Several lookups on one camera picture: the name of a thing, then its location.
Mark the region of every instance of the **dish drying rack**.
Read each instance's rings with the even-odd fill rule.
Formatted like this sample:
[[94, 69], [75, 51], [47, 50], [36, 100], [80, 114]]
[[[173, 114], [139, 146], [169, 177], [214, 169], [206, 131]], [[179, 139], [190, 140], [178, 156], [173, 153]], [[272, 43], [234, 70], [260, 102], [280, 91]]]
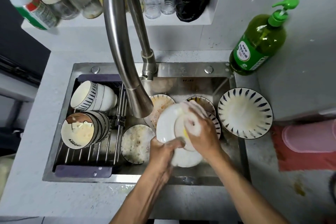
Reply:
[[[116, 107], [102, 112], [111, 120], [111, 133], [103, 141], [78, 150], [68, 148], [61, 139], [53, 167], [53, 172], [57, 177], [108, 178], [112, 173], [118, 171], [121, 138], [128, 107], [124, 84], [121, 80], [107, 82], [106, 78], [99, 78], [99, 75], [95, 75], [93, 78], [79, 76], [73, 92], [81, 82], [86, 80], [109, 86], [118, 95]], [[80, 112], [80, 110], [69, 107], [67, 116], [75, 112]]]

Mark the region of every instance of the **shelf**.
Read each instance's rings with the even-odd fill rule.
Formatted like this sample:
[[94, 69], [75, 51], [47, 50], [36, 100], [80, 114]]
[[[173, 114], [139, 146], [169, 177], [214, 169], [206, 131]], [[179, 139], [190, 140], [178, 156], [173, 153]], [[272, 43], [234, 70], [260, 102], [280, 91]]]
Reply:
[[[127, 25], [134, 26], [132, 17], [130, 13], [126, 14]], [[157, 19], [150, 20], [143, 16], [146, 26], [187, 26], [187, 25], [211, 25], [213, 16], [211, 16], [210, 9], [207, 7], [203, 14], [195, 21], [192, 22], [182, 22], [178, 19], [176, 14], [172, 15], [163, 15]], [[73, 20], [65, 21], [62, 20], [57, 28], [60, 27], [105, 27], [104, 15], [101, 14], [98, 18], [95, 19], [86, 19], [83, 16], [79, 15]], [[23, 21], [22, 24], [23, 29], [34, 28], [29, 22], [26, 20]]]

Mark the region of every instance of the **stainless steel sink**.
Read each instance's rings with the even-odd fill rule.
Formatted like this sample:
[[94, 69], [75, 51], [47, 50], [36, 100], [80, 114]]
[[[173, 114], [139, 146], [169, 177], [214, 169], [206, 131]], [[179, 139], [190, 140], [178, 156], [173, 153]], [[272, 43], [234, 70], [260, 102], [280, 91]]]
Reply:
[[[142, 63], [136, 63], [141, 77]], [[142, 81], [149, 96], [167, 94], [176, 102], [192, 96], [203, 96], [215, 108], [220, 97], [235, 87], [234, 77], [226, 63], [158, 63], [157, 77], [153, 81]], [[72, 92], [80, 82], [91, 80], [120, 90], [121, 80], [114, 63], [81, 63], [73, 66], [62, 111], [59, 117], [52, 147], [44, 171], [44, 181], [136, 183], [146, 168], [144, 164], [130, 164], [122, 155], [117, 166], [112, 167], [117, 131], [114, 128], [110, 140], [82, 150], [71, 150], [61, 140], [61, 125], [67, 115], [75, 110], [69, 107]], [[115, 120], [116, 111], [108, 115]], [[142, 118], [135, 118], [127, 112], [125, 129], [135, 124], [146, 124]], [[245, 142], [222, 128], [220, 138], [223, 149], [230, 155], [236, 167], [249, 178]], [[221, 186], [213, 169], [202, 161], [191, 168], [175, 167], [169, 184]]]

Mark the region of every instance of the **faucet spout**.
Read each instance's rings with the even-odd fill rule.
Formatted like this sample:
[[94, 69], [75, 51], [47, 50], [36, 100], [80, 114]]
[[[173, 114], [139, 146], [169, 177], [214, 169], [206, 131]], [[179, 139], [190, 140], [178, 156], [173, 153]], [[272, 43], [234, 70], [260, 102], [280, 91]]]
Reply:
[[[157, 66], [149, 40], [139, 0], [127, 0], [134, 26], [141, 45], [143, 60], [142, 79], [152, 81]], [[107, 38], [114, 62], [124, 82], [128, 103], [137, 118], [148, 116], [153, 103], [141, 84], [134, 65], [125, 12], [125, 0], [103, 0]]]

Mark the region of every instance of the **green pump bottle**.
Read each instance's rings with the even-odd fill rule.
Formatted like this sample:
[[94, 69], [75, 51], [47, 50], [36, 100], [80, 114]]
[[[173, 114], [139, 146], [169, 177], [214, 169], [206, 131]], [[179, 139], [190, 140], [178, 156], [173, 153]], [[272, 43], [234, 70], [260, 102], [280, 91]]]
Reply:
[[254, 17], [237, 46], [230, 54], [230, 68], [240, 75], [252, 74], [273, 56], [284, 44], [286, 31], [282, 24], [287, 20], [287, 10], [296, 8], [299, 0], [283, 0], [272, 5], [282, 5], [272, 15], [259, 14]]

